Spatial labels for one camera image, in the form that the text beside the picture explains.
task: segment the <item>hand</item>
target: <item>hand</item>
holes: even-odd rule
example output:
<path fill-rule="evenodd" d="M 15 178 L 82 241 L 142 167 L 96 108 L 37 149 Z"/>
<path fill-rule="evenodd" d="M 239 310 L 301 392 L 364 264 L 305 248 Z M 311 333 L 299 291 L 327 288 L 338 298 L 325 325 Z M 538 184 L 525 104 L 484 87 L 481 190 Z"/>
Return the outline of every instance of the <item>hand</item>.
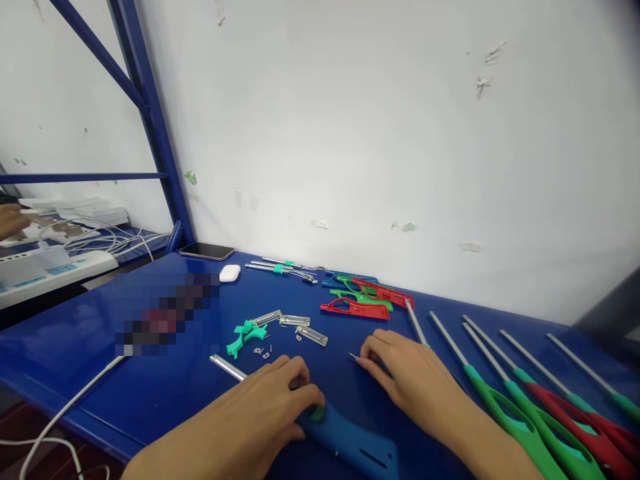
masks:
<path fill-rule="evenodd" d="M 20 205 L 15 203 L 0 205 L 0 241 L 15 235 L 31 223 L 20 210 Z"/>
<path fill-rule="evenodd" d="M 391 376 L 380 368 L 382 362 Z M 376 330 L 360 348 L 358 364 L 387 391 L 392 402 L 424 432 L 446 444 L 451 418 L 479 410 L 435 352 L 402 335 Z"/>
<path fill-rule="evenodd" d="M 282 355 L 140 451 L 122 478 L 262 479 L 286 444 L 305 438 L 294 422 L 310 405 L 324 407 L 324 395 L 302 358 Z"/>
<path fill-rule="evenodd" d="M 389 376 L 377 362 L 382 361 Z M 478 479 L 542 480 L 525 450 L 458 386 L 431 348 L 376 330 L 358 364 L 424 432 L 439 440 Z"/>

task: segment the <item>blue metal beam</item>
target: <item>blue metal beam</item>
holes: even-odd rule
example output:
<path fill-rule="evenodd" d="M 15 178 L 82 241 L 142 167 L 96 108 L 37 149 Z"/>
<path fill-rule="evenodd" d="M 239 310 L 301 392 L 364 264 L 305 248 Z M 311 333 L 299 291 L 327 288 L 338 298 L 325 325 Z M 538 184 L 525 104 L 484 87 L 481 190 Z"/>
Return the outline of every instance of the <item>blue metal beam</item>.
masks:
<path fill-rule="evenodd" d="M 0 185 L 4 183 L 52 183 L 103 180 L 163 179 L 166 173 L 34 173 L 29 175 L 0 175 Z"/>
<path fill-rule="evenodd" d="M 133 82 L 125 75 L 117 62 L 109 54 L 104 45 L 98 40 L 94 32 L 89 28 L 77 10 L 69 0 L 51 0 L 53 6 L 60 12 L 60 15 L 68 22 L 71 28 L 78 34 L 80 39 L 91 50 L 102 66 L 120 85 L 127 96 L 135 104 L 143 115 L 147 113 L 147 104 L 140 92 L 135 88 Z"/>
<path fill-rule="evenodd" d="M 180 220 L 182 234 L 187 243 L 195 241 L 185 194 L 181 186 L 176 161 L 171 148 L 160 98 L 155 87 L 153 70 L 147 55 L 145 39 L 133 0 L 108 0 L 116 33 L 133 84 L 142 93 L 149 106 L 149 114 L 142 115 L 147 139 L 158 171 L 168 178 L 160 180 L 167 206 L 174 224 Z"/>

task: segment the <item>metal tube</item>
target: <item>metal tube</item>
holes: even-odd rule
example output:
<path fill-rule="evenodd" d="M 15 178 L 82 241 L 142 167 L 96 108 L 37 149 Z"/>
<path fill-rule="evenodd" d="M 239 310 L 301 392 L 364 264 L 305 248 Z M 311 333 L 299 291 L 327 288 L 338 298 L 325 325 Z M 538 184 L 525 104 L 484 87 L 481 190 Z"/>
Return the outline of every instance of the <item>metal tube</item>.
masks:
<path fill-rule="evenodd" d="M 433 321 L 435 322 L 435 324 L 438 326 L 438 328 L 440 329 L 440 331 L 442 332 L 442 335 L 444 335 L 444 337 L 447 339 L 447 341 L 449 342 L 451 348 L 453 349 L 453 351 L 455 352 L 455 354 L 458 356 L 458 358 L 460 359 L 460 361 L 462 362 L 462 364 L 464 366 L 468 365 L 469 362 L 467 361 L 467 358 L 464 356 L 464 354 L 460 351 L 460 349 L 458 348 L 458 346 L 455 344 L 455 342 L 453 341 L 453 339 L 451 338 L 451 336 L 449 335 L 449 332 L 445 330 L 444 326 L 442 326 L 442 323 L 440 323 L 440 320 L 438 320 L 438 317 L 435 316 L 435 313 L 430 311 L 429 312 L 431 318 L 433 319 Z"/>
<path fill-rule="evenodd" d="M 493 348 L 495 350 L 495 352 L 500 355 L 502 357 L 502 360 L 504 360 L 505 362 L 507 362 L 507 364 L 512 368 L 512 369 L 516 369 L 518 368 L 518 366 L 513 362 L 513 360 L 511 360 L 506 353 L 504 353 L 502 351 L 502 349 L 500 347 L 498 347 L 495 342 L 493 340 L 491 340 L 489 338 L 489 336 L 484 333 L 480 327 L 478 327 L 473 320 L 471 320 L 468 316 L 463 315 L 462 318 L 464 318 L 464 320 L 467 321 L 468 324 L 470 324 L 470 326 L 473 327 L 473 329 L 478 332 L 478 334 L 482 337 L 482 340 L 484 340 L 486 343 L 488 343 L 491 348 Z"/>
<path fill-rule="evenodd" d="M 615 388 L 613 388 L 612 386 L 610 386 L 610 384 L 608 384 L 607 382 L 605 382 L 604 380 L 602 380 L 602 378 L 600 377 L 600 375 L 598 375 L 596 372 L 594 372 L 593 370 L 591 370 L 587 364 L 585 364 L 582 360 L 580 360 L 578 357 L 575 356 L 575 354 L 569 350 L 564 343 L 562 343 L 560 340 L 558 340 L 556 337 L 554 337 L 552 334 L 548 333 L 547 336 L 553 340 L 553 342 L 560 347 L 560 349 L 565 352 L 568 356 L 570 356 L 574 362 L 576 362 L 580 367 L 583 368 L 583 370 L 585 372 L 587 372 L 594 380 L 596 380 L 596 382 L 598 382 L 600 385 L 602 385 L 602 387 L 607 390 L 610 394 L 612 395 L 617 395 L 618 392 L 616 391 Z"/>
<path fill-rule="evenodd" d="M 554 374 L 552 374 L 549 370 L 544 368 L 544 366 L 540 362 L 538 362 L 538 360 L 533 358 L 533 355 L 530 354 L 522 345 L 520 345 L 512 336 L 510 336 L 510 334 L 508 334 L 505 330 L 500 330 L 500 333 L 502 335 L 504 335 L 505 338 L 507 340 L 509 340 L 514 347 L 516 347 L 518 350 L 520 350 L 520 353 L 522 353 L 526 358 L 528 358 L 529 361 L 538 368 L 538 370 L 540 370 L 542 373 L 544 373 L 549 380 L 554 382 L 555 386 L 558 387 L 560 390 L 562 390 L 562 392 L 565 395 L 570 395 L 571 394 L 571 390 L 566 388 L 564 383 L 562 383 L 560 380 L 558 380 L 554 376 Z"/>
<path fill-rule="evenodd" d="M 409 310 L 409 316 L 411 317 L 413 329 L 415 330 L 415 334 L 418 336 L 418 340 L 420 340 L 420 343 L 422 343 L 423 345 L 428 345 L 427 339 L 425 338 L 424 333 L 422 333 L 422 328 L 420 328 L 420 324 L 418 323 L 418 319 L 415 317 L 415 313 L 411 308 L 409 300 L 405 300 L 405 306 L 407 310 Z"/>
<path fill-rule="evenodd" d="M 502 380 L 503 381 L 509 381 L 509 376 L 505 373 L 504 370 L 502 370 L 502 367 L 500 366 L 500 364 L 498 364 L 498 362 L 496 362 L 496 360 L 495 360 L 495 358 L 493 358 L 493 355 L 491 354 L 491 352 L 488 350 L 488 348 L 485 346 L 485 344 L 482 343 L 482 340 L 480 340 L 480 338 L 478 338 L 478 336 L 475 334 L 475 332 L 469 326 L 469 324 L 467 322 L 464 322 L 462 324 L 462 326 L 467 329 L 467 332 L 470 334 L 471 338 L 474 340 L 474 342 L 476 342 L 478 347 L 480 347 L 480 350 L 482 350 L 482 353 L 485 354 L 485 357 L 487 358 L 487 360 L 489 360 L 489 362 L 491 362 L 491 364 L 493 365 L 493 368 L 495 368 L 495 370 L 498 372 L 498 375 L 500 375 L 500 377 L 502 377 Z"/>
<path fill-rule="evenodd" d="M 216 364 L 218 367 L 222 368 L 222 370 L 230 374 L 230 376 L 232 376 L 238 381 L 242 381 L 245 378 L 247 378 L 246 373 L 244 373 L 240 369 L 237 369 L 236 367 L 234 367 L 228 361 L 224 360 L 224 358 L 220 357 L 219 355 L 212 355 L 209 357 L 209 360 L 212 363 Z"/>

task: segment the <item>wire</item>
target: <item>wire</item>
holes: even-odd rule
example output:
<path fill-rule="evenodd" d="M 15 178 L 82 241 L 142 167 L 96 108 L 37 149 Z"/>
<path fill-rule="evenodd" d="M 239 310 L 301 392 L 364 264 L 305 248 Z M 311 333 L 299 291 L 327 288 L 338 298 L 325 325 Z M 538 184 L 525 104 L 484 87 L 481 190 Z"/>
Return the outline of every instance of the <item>wire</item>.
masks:
<path fill-rule="evenodd" d="M 105 475 L 106 475 L 105 480 L 109 480 L 109 477 L 111 476 L 111 470 L 110 470 L 109 466 L 106 463 L 103 463 L 102 465 L 96 465 L 95 467 L 88 468 L 88 469 L 86 469 L 86 470 L 84 470 L 82 472 L 76 473 L 75 475 L 70 475 L 70 476 L 68 476 L 68 479 L 69 480 L 73 480 L 73 479 L 76 479 L 76 478 L 82 478 L 82 475 L 87 475 L 88 473 L 92 473 L 92 472 L 94 472 L 96 470 L 99 470 L 99 469 L 104 469 L 105 470 Z"/>
<path fill-rule="evenodd" d="M 0 445 L 6 445 L 9 447 L 12 447 L 12 446 L 18 446 L 18 445 L 28 445 L 30 443 L 35 443 L 36 441 L 37 439 L 19 440 L 19 441 L 0 440 Z M 84 480 L 83 474 L 86 472 L 82 471 L 82 466 L 80 466 L 80 458 L 78 458 L 78 452 L 76 452 L 75 447 L 71 442 L 68 442 L 67 440 L 64 440 L 64 439 L 54 438 L 54 437 L 42 439 L 42 441 L 52 442 L 52 443 L 61 443 L 62 445 L 66 446 L 66 448 L 68 448 L 71 451 L 71 458 L 73 458 L 73 463 L 75 464 L 75 470 L 77 472 L 76 478 L 80 478 L 80 480 Z"/>
<path fill-rule="evenodd" d="M 71 400 L 69 400 L 69 402 L 64 407 L 62 407 L 62 410 L 60 410 L 58 413 L 55 414 L 54 418 L 51 419 L 51 421 L 47 424 L 44 430 L 40 432 L 40 435 L 38 435 L 38 438 L 36 438 L 36 440 L 34 441 L 33 446 L 31 447 L 31 450 L 29 450 L 29 454 L 27 455 L 27 458 L 25 459 L 25 462 L 22 464 L 22 468 L 20 469 L 19 480 L 26 480 L 27 471 L 29 470 L 29 464 L 31 463 L 31 460 L 33 460 L 33 456 L 35 455 L 36 450 L 38 450 L 40 443 L 45 439 L 45 436 L 49 433 L 49 430 L 53 428 L 54 424 L 58 420 L 60 420 L 60 418 L 67 412 L 67 410 L 69 410 L 73 406 L 73 404 L 78 400 L 78 398 L 82 397 L 82 395 L 87 390 L 89 390 L 94 383 L 100 380 L 100 378 L 106 372 L 114 368 L 114 366 L 116 366 L 118 363 L 124 360 L 124 358 L 125 357 L 123 356 L 119 356 L 111 360 L 109 364 L 100 373 L 98 373 L 88 384 L 86 384 L 82 388 L 82 390 L 76 393 L 75 396 Z"/>

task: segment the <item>blue table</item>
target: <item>blue table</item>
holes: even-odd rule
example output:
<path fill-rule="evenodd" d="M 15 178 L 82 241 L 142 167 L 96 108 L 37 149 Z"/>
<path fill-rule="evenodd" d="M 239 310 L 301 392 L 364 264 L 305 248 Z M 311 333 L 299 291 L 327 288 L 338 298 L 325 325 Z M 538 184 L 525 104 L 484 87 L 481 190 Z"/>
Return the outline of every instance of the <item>blue table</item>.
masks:
<path fill-rule="evenodd" d="M 0 379 L 54 414 L 112 360 L 114 337 L 116 332 L 123 331 L 124 320 L 135 318 L 140 310 L 157 307 L 157 298 L 172 296 L 172 289 L 167 285 L 184 285 L 186 273 L 217 275 L 227 263 L 244 265 L 254 258 L 235 253 L 225 262 L 216 262 L 172 253 L 124 275 L 120 282 L 112 281 L 6 329 L 0 332 Z M 319 279 L 322 278 L 324 274 L 320 272 Z M 468 360 L 494 388 L 503 391 L 499 378 L 462 328 L 462 314 L 469 315 L 540 384 L 553 388 L 498 336 L 499 329 L 508 330 L 600 413 L 638 433 L 604 392 L 544 338 L 547 332 L 553 333 L 614 388 L 638 400 L 639 379 L 596 348 L 582 333 L 512 313 L 423 293 L 408 293 L 415 298 L 416 315 L 431 347 L 464 382 L 474 400 L 478 398 L 457 358 L 428 318 L 430 310 L 438 314 Z M 333 298 L 329 289 L 320 284 L 310 285 L 297 277 L 243 267 L 235 283 L 220 286 L 220 298 L 214 299 L 210 308 L 195 312 L 193 321 L 187 322 L 186 331 L 177 335 L 176 345 L 168 347 L 166 356 L 124 360 L 80 400 L 64 422 L 107 452 L 127 461 L 144 445 L 234 386 L 235 380 L 211 364 L 208 356 L 225 351 L 224 346 L 236 339 L 234 326 L 281 309 L 284 314 L 311 317 L 312 328 L 327 335 L 329 343 L 322 348 L 308 339 L 297 341 L 292 328 L 271 323 L 270 336 L 263 342 L 264 346 L 267 350 L 273 346 L 273 357 L 301 355 L 309 366 L 311 380 L 344 416 L 392 438 L 399 450 L 402 479 L 471 478 L 466 467 L 414 426 L 348 355 L 348 352 L 358 353 L 366 336 L 379 327 L 413 338 L 407 311 L 396 308 L 389 321 L 321 312 L 320 303 L 328 303 Z M 258 369 L 265 362 L 253 353 L 253 348 L 259 345 L 262 345 L 259 340 L 251 340 L 232 363 L 246 373 Z M 215 426 L 211 434 L 216 435 Z M 290 444 L 269 473 L 269 478 L 303 476 L 362 478 L 313 441 Z"/>

